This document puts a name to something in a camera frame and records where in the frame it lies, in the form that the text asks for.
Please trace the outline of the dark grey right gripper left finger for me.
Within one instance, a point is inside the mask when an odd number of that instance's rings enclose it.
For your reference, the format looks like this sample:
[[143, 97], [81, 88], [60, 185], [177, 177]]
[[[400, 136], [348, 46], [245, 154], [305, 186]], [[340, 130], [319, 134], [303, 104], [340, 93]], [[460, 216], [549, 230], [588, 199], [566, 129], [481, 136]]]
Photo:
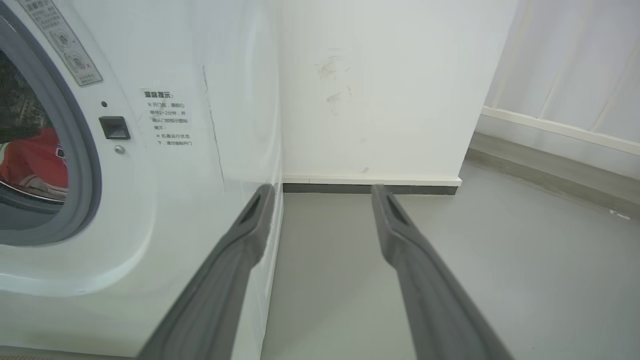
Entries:
[[230, 360], [252, 269], [268, 244], [275, 188], [260, 185], [158, 324], [139, 360]]

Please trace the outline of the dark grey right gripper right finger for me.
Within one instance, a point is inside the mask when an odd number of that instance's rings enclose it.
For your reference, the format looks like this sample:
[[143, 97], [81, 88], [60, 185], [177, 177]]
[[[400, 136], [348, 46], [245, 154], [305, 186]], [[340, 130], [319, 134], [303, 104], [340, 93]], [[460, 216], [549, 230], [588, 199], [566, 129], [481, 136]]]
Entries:
[[397, 273], [418, 360], [511, 360], [496, 331], [384, 185], [371, 189], [381, 253]]

